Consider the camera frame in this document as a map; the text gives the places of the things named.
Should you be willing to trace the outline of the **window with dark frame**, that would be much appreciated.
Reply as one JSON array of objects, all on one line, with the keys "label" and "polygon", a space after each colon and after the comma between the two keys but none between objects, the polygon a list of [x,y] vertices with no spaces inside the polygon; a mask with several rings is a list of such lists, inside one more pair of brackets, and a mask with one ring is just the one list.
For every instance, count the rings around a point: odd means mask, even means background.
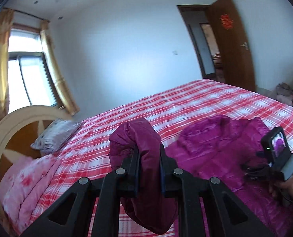
[{"label": "window with dark frame", "polygon": [[40,34],[12,29],[8,53],[9,113],[31,105],[61,105],[47,67]]}]

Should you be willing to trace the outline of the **pink floral folded quilt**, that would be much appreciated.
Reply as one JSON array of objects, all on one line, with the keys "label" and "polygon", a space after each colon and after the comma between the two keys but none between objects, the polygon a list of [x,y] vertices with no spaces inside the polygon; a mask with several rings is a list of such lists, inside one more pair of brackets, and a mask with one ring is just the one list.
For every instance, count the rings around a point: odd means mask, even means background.
[{"label": "pink floral folded quilt", "polygon": [[0,204],[17,234],[29,226],[32,212],[60,164],[60,159],[53,155],[37,159],[24,156],[3,176]]}]

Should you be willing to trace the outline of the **red double happiness decoration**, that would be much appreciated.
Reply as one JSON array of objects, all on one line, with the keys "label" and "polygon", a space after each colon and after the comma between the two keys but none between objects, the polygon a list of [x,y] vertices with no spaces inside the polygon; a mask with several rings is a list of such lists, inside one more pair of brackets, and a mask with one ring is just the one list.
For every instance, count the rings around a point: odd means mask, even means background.
[{"label": "red double happiness decoration", "polygon": [[224,13],[220,16],[220,21],[221,21],[221,24],[222,24],[222,27],[224,27],[224,29],[226,30],[229,30],[229,29],[233,29],[233,23],[234,23],[234,20],[231,19],[231,17]]}]

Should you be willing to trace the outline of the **magenta down jacket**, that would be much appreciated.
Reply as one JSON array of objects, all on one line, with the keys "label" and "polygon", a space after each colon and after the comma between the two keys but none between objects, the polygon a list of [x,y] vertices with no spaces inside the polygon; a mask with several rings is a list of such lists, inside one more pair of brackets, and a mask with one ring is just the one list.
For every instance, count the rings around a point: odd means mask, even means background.
[{"label": "magenta down jacket", "polygon": [[[293,205],[283,207],[268,192],[264,182],[249,181],[243,166],[264,162],[256,156],[268,128],[260,118],[231,119],[217,115],[187,126],[166,149],[179,168],[195,177],[218,177],[274,233],[293,236]],[[164,234],[177,225],[177,203],[160,191],[161,137],[145,118],[124,122],[110,135],[113,170],[130,157],[141,154],[141,181],[136,198],[122,198],[127,216],[144,228]]]}]

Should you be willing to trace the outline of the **red white plaid bedsheet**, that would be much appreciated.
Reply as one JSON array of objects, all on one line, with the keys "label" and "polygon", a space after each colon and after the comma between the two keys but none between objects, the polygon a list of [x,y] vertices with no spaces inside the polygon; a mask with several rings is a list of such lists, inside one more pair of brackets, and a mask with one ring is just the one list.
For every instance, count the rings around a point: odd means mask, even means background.
[{"label": "red white plaid bedsheet", "polygon": [[[281,126],[293,152],[292,106],[239,87],[196,80],[85,119],[58,152],[60,166],[40,196],[30,222],[80,177],[98,179],[110,172],[110,135],[123,122],[143,117],[161,136],[168,155],[185,170],[206,178],[220,177],[275,236],[293,236],[293,209],[279,206],[266,186],[243,182],[243,171],[238,164],[240,151],[216,152],[207,148],[190,151],[181,143],[188,129],[218,115],[245,123],[245,140],[259,141],[267,130]],[[252,122],[256,123],[259,134],[249,133]]]}]

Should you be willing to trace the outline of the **brown wooden door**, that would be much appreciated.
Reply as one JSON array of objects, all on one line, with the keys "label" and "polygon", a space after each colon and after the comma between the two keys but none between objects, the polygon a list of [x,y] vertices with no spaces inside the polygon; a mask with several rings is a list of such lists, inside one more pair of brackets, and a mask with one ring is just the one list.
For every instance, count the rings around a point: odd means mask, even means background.
[{"label": "brown wooden door", "polygon": [[[220,16],[228,14],[234,20],[233,29],[222,27]],[[207,10],[207,17],[214,32],[221,55],[224,78],[228,85],[249,91],[256,90],[253,59],[250,51],[241,45],[248,38],[241,17],[233,0],[217,0]]]}]

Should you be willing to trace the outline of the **grey striped pillow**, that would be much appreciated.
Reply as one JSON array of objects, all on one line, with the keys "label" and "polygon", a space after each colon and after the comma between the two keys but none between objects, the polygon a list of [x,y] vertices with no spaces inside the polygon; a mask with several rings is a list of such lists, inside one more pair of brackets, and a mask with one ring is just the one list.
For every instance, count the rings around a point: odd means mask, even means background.
[{"label": "grey striped pillow", "polygon": [[82,126],[81,122],[56,119],[30,145],[42,153],[57,152]]}]

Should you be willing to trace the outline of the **gold curtain right of window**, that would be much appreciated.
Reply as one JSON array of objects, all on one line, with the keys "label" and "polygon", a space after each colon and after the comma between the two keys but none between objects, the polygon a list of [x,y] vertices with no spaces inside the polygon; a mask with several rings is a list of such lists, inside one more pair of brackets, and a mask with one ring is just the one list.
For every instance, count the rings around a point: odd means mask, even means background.
[{"label": "gold curtain right of window", "polygon": [[60,71],[60,67],[54,54],[54,45],[50,35],[49,22],[43,20],[40,24],[40,39],[45,59],[48,65],[51,79],[54,83],[56,92],[58,93],[62,104],[67,112],[74,116],[79,112],[79,107],[75,103],[73,96],[71,95],[66,81]]}]

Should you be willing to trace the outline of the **cream wooden headboard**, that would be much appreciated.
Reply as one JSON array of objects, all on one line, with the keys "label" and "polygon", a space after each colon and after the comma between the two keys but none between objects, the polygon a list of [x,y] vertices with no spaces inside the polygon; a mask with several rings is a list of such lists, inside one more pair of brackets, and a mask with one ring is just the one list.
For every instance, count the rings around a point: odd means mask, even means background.
[{"label": "cream wooden headboard", "polygon": [[[20,158],[41,157],[40,151],[30,145],[56,119],[72,120],[64,109],[34,105],[18,109],[0,121],[0,182],[8,169]],[[14,236],[0,204],[0,223],[10,236]]]}]

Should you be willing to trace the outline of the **dark brown door frame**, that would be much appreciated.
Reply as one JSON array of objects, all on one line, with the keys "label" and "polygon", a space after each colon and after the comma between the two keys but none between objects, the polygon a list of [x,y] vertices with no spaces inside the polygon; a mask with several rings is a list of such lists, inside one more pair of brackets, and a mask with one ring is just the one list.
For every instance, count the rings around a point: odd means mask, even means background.
[{"label": "dark brown door frame", "polygon": [[202,28],[202,25],[209,25],[206,15],[208,7],[208,5],[177,6],[193,43],[202,78],[217,80],[211,51]]}]

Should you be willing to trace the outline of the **pile of clothes on floor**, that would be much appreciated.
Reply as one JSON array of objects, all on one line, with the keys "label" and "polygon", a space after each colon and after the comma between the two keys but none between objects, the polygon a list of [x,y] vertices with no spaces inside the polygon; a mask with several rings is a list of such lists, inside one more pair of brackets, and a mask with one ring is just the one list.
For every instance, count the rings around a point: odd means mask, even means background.
[{"label": "pile of clothes on floor", "polygon": [[286,83],[278,84],[276,86],[276,100],[293,106],[293,89]]}]

